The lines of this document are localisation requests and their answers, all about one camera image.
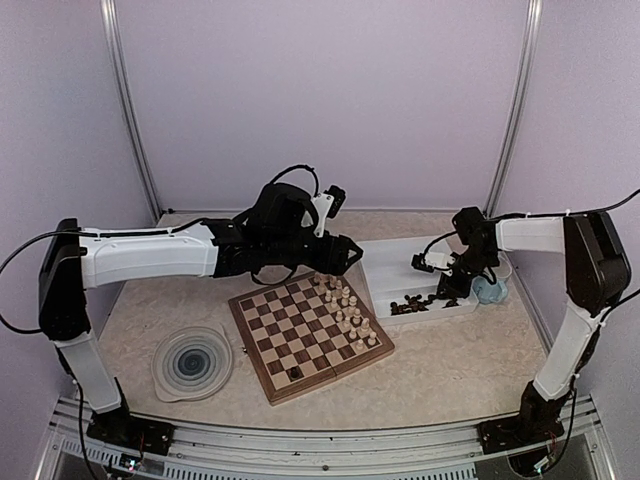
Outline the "white plastic tray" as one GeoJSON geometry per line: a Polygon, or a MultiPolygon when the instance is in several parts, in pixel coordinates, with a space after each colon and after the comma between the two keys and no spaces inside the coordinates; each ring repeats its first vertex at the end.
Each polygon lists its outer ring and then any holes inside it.
{"type": "Polygon", "coordinates": [[[470,314],[478,307],[478,298],[471,293],[467,298],[459,299],[452,307],[448,307],[444,300],[436,300],[424,311],[409,311],[402,315],[391,313],[393,302],[402,305],[407,297],[416,295],[426,300],[436,292],[440,274],[421,272],[411,266],[412,257],[422,252],[432,240],[431,236],[425,236],[369,240],[359,244],[364,251],[361,265],[365,285],[380,325],[436,321],[470,314]]]}

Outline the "wooden chess board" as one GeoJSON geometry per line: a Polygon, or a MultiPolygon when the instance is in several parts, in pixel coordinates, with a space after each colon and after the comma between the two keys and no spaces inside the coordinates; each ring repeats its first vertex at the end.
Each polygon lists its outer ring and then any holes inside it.
{"type": "Polygon", "coordinates": [[[269,404],[390,356],[395,344],[349,281],[306,273],[228,301],[269,404]]]}

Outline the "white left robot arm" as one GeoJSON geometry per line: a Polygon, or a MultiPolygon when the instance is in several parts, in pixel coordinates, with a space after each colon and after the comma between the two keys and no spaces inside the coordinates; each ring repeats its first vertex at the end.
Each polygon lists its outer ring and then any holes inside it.
{"type": "Polygon", "coordinates": [[[74,218],[52,233],[39,273],[39,327],[77,382],[102,430],[121,445],[140,434],[116,377],[102,359],[85,293],[130,280],[171,276],[257,275],[266,266],[306,266],[341,276],[363,256],[349,237],[329,233],[345,199],[342,189],[310,195],[270,182],[256,203],[233,218],[198,218],[165,229],[81,228],[74,218]]]}

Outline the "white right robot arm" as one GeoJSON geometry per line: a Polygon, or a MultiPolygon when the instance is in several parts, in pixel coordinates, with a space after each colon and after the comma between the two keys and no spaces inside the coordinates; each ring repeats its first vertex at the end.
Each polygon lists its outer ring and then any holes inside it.
{"type": "Polygon", "coordinates": [[[441,273],[437,296],[466,298],[475,278],[499,264],[498,253],[533,251],[561,254],[566,280],[566,311],[547,360],[533,380],[545,401],[570,389],[586,351],[606,316],[624,299],[631,267],[605,208],[556,214],[506,214],[489,219],[476,207],[453,218],[455,234],[466,247],[448,259],[426,255],[429,269],[441,273]]]}

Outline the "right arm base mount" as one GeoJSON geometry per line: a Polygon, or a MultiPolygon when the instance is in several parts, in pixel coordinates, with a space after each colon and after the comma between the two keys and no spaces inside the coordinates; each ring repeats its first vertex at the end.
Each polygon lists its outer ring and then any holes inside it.
{"type": "Polygon", "coordinates": [[[543,447],[509,455],[513,472],[522,478],[540,477],[552,470],[564,456],[573,433],[577,400],[575,381],[569,391],[555,400],[544,400],[529,382],[516,415],[486,420],[477,425],[484,455],[544,443],[543,447]]]}

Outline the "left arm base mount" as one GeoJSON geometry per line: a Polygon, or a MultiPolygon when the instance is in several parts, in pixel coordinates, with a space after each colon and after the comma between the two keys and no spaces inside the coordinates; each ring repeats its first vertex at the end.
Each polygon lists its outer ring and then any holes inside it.
{"type": "Polygon", "coordinates": [[[89,438],[107,444],[136,450],[140,454],[167,456],[175,426],[163,421],[133,415],[124,392],[115,380],[120,405],[106,413],[92,413],[87,427],[89,438]]]}

